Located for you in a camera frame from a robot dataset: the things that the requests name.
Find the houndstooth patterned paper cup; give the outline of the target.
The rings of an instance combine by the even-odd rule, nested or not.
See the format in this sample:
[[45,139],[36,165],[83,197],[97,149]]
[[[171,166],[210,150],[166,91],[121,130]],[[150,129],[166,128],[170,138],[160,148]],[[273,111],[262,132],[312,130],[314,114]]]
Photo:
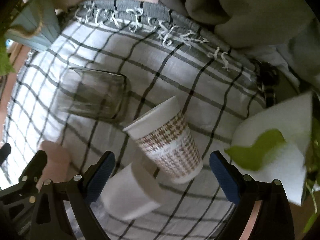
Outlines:
[[175,184],[193,180],[203,168],[176,96],[149,110],[123,131]]

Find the pink plastic cup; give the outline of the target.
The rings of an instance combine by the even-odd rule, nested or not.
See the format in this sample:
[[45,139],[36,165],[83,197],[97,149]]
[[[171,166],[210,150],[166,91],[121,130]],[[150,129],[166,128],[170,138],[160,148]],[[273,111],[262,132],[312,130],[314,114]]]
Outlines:
[[54,183],[61,183],[67,180],[67,173],[71,162],[71,154],[60,144],[44,140],[40,144],[40,150],[47,155],[47,164],[42,171],[37,189],[40,191],[45,180],[50,179]]

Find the white frosted cup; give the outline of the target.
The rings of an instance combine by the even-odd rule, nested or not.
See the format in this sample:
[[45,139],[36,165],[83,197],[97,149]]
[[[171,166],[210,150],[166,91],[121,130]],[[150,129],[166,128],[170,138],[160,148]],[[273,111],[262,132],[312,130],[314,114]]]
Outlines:
[[121,220],[133,220],[167,202],[166,193],[151,174],[131,163],[110,178],[100,195],[107,212]]

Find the dark smoky glass cup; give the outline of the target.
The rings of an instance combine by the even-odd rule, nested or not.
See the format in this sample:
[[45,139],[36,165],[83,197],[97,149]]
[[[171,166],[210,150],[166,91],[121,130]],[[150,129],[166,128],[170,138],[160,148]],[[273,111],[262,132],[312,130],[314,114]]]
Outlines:
[[128,108],[130,81],[123,75],[84,67],[68,68],[56,96],[59,111],[85,118],[121,122]]

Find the green leafy plant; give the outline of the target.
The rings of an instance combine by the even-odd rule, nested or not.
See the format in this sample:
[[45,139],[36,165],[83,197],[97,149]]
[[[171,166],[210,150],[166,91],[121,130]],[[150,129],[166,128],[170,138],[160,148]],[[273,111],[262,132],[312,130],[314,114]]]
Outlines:
[[279,179],[289,202],[301,205],[308,197],[314,205],[313,213],[304,225],[308,232],[319,217],[319,119],[311,118],[306,134],[287,125],[264,129],[250,142],[234,140],[225,150],[237,167],[254,179],[271,182]]

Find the white ribbed plant pot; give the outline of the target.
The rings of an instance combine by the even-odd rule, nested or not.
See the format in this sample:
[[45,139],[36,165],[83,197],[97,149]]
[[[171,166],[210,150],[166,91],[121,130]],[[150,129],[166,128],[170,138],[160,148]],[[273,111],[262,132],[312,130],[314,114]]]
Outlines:
[[279,179],[290,202],[302,203],[311,141],[313,94],[307,92],[248,118],[235,130],[227,154],[257,181]]

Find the checkered grey white tablecloth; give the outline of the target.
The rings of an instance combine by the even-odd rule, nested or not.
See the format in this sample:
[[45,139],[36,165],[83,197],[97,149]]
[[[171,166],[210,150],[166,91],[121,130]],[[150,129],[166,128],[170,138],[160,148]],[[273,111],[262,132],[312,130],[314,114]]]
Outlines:
[[[125,75],[131,84],[121,124],[60,113],[57,96],[67,95],[62,75],[72,67]],[[46,51],[18,73],[9,99],[3,140],[11,153],[1,166],[1,187],[18,181],[41,141],[57,141],[85,171],[110,150],[115,171],[133,161],[151,167],[168,201],[158,210],[125,222],[111,218],[112,239],[217,239],[234,210],[209,167],[209,156],[231,144],[235,129],[262,111],[253,65],[200,25],[169,8],[133,0],[85,1]],[[203,160],[191,181],[174,184],[155,168],[133,139],[151,132],[177,100]]]

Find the blue ribbed flower vase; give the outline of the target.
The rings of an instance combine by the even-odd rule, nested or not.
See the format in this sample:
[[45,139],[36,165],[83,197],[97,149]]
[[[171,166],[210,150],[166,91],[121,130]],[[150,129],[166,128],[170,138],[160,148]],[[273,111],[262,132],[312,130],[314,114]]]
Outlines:
[[36,51],[51,47],[61,28],[51,0],[31,0],[13,20],[4,37]]

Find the grey curtain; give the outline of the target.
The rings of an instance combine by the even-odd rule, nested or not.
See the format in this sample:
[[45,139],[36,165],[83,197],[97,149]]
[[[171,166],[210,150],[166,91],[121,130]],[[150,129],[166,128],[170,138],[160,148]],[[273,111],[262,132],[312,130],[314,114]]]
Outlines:
[[319,0],[159,1],[233,48],[278,46],[299,77],[319,86]]

